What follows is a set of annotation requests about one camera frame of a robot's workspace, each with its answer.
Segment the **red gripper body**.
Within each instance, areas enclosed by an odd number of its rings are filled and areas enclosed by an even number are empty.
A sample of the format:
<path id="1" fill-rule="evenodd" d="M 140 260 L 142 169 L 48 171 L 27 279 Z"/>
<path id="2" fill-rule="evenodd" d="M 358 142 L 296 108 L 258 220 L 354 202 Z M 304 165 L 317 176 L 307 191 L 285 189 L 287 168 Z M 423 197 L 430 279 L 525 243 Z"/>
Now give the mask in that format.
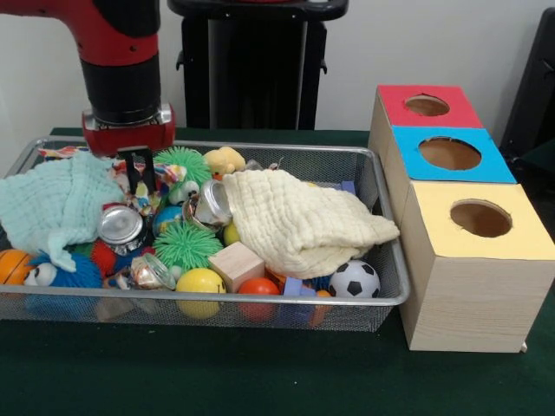
<path id="1" fill-rule="evenodd" d="M 87 109 L 82 113 L 82 129 L 94 155 L 111 157 L 121 150 L 147 147 L 155 151 L 169 147 L 173 144 L 176 126 L 173 107 L 163 103 L 153 117 L 126 125 L 107 124 Z"/>

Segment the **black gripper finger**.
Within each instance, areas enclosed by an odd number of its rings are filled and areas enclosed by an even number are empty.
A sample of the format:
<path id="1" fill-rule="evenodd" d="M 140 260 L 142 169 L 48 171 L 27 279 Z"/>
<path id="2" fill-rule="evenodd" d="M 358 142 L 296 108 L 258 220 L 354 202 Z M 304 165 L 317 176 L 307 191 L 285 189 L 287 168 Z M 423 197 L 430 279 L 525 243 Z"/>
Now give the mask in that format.
<path id="1" fill-rule="evenodd" d="M 126 162 L 127 180 L 129 183 L 129 191 L 131 194 L 136 193 L 136 188 L 139 182 L 139 172 L 134 166 L 134 153 L 124 152 L 124 160 Z"/>
<path id="2" fill-rule="evenodd" d="M 144 159 L 144 170 L 142 180 L 150 192 L 155 191 L 155 169 L 153 164 L 153 153 L 150 149 L 141 149 L 140 156 Z"/>

